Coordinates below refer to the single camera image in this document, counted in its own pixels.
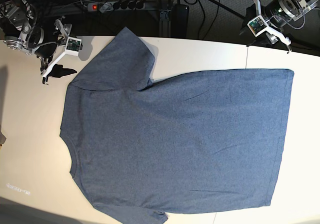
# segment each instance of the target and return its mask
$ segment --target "short sleeve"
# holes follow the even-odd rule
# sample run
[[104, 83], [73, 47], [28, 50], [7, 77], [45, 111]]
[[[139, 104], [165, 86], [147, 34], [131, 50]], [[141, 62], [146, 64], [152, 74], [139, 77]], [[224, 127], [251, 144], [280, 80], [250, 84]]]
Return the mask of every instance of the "short sleeve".
[[95, 205], [94, 208], [123, 224], [163, 224], [168, 219], [164, 212], [138, 206]]
[[141, 90], [150, 83], [154, 63], [148, 47], [124, 28], [83, 68], [71, 85], [94, 91]]

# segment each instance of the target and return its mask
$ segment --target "white table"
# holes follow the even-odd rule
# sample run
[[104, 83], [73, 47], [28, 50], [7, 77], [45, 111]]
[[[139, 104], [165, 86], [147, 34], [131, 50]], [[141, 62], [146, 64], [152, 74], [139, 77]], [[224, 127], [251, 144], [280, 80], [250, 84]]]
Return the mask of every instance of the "white table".
[[[79, 72], [111, 39], [84, 37], [86, 46], [91, 40], [94, 46], [89, 59], [65, 56], [60, 64]], [[142, 40], [157, 59], [151, 73], [154, 81], [201, 70], [247, 67], [295, 71], [285, 151], [271, 206], [217, 214], [169, 213], [166, 224], [294, 223], [320, 214], [318, 57], [215, 42]], [[7, 137], [0, 150], [0, 197], [81, 223], [118, 223], [91, 207], [69, 174], [71, 159], [59, 133], [67, 85], [75, 75], [50, 78], [45, 86], [35, 57], [5, 45], [0, 45], [0, 55], [0, 79], [6, 79], [5, 91], [4, 81], [0, 81], [0, 123]], [[269, 63], [271, 58], [275, 59], [273, 63]], [[7, 183], [30, 191], [30, 195], [8, 188]], [[46, 218], [38, 212], [31, 214]], [[51, 216], [51, 221], [55, 220], [59, 218]]]

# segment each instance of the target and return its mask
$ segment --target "blue t-shirt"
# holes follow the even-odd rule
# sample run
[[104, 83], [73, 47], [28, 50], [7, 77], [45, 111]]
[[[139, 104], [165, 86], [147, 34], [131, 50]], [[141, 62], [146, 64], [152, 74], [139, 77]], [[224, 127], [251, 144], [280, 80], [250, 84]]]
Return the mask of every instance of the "blue t-shirt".
[[125, 224], [270, 205], [294, 73], [201, 71], [152, 83], [154, 59], [123, 29], [67, 88], [60, 135], [88, 201]]

